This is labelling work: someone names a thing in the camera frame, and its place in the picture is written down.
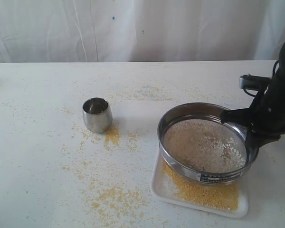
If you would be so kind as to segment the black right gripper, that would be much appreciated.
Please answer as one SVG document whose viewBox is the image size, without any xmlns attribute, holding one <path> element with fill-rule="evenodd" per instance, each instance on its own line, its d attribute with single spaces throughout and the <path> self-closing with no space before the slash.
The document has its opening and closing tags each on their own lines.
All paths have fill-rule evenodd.
<svg viewBox="0 0 285 228">
<path fill-rule="evenodd" d="M 249 108 L 224 110 L 221 123 L 250 125 Z M 271 79 L 267 92 L 261 97 L 252 115 L 252 125 L 245 138 L 246 166 L 258 156 L 260 147 L 276 142 L 285 134 L 285 72 L 277 70 Z"/>
</svg>

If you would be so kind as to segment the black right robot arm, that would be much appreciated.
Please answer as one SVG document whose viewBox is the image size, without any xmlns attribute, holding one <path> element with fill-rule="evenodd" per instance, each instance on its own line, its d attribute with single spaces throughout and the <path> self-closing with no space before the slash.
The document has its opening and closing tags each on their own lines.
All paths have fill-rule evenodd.
<svg viewBox="0 0 285 228">
<path fill-rule="evenodd" d="M 272 76 L 242 75 L 239 87 L 250 95 L 256 91 L 248 108 L 223 111 L 221 123 L 234 123 L 246 128 L 245 149 L 247 164 L 258 155 L 260 147 L 278 141 L 285 134 L 285 43 Z"/>
</svg>

